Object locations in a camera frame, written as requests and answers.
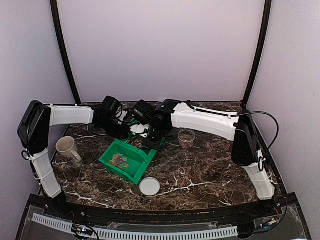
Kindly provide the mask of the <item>green three-compartment bin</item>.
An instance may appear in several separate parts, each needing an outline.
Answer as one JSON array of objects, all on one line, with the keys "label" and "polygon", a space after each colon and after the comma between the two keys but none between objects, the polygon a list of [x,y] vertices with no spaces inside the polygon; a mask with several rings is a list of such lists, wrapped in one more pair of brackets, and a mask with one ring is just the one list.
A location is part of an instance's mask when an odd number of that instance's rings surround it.
[{"label": "green three-compartment bin", "polygon": [[[141,136],[133,135],[131,132],[128,133],[128,138],[116,138],[99,158],[99,162],[104,165],[107,172],[123,178],[126,182],[138,185],[158,151],[145,146],[136,148],[126,143],[127,140],[135,139],[143,140]],[[110,165],[109,161],[115,154],[124,155],[127,158],[129,168],[119,169]]]}]

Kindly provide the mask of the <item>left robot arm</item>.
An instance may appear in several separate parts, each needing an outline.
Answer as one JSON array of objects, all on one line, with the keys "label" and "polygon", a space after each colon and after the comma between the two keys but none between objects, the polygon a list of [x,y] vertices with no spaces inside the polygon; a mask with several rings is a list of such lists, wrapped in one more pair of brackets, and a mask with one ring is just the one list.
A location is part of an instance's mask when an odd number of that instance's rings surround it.
[{"label": "left robot arm", "polygon": [[52,104],[33,100],[18,126],[17,134],[24,148],[21,155],[30,165],[44,195],[53,202],[51,210],[60,218],[67,218],[70,206],[62,198],[65,194],[58,183],[49,157],[50,128],[60,125],[94,125],[113,138],[128,137],[124,122],[130,116],[114,97],[107,96],[98,105]]}]

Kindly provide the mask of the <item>white jar lid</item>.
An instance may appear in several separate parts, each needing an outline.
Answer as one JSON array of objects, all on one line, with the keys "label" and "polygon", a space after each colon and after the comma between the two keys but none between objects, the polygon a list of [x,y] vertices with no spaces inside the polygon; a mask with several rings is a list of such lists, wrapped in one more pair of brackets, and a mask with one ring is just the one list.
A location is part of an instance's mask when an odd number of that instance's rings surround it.
[{"label": "white jar lid", "polygon": [[140,192],[145,196],[155,196],[161,189],[160,182],[154,177],[144,178],[139,184]]}]

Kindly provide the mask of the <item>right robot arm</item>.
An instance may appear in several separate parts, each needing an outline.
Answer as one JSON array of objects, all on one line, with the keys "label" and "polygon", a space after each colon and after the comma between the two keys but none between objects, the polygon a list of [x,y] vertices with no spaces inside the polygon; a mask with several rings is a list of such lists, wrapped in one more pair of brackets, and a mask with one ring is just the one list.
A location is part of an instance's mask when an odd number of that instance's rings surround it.
[{"label": "right robot arm", "polygon": [[222,137],[233,142],[231,160],[249,176],[260,202],[255,213],[266,217],[275,208],[272,200],[276,187],[268,176],[265,165],[270,161],[270,147],[259,143],[253,115],[265,112],[223,112],[197,107],[190,101],[166,99],[159,106],[140,100],[134,108],[134,117],[142,125],[149,125],[144,145],[158,149],[160,140],[172,128],[188,129]]}]

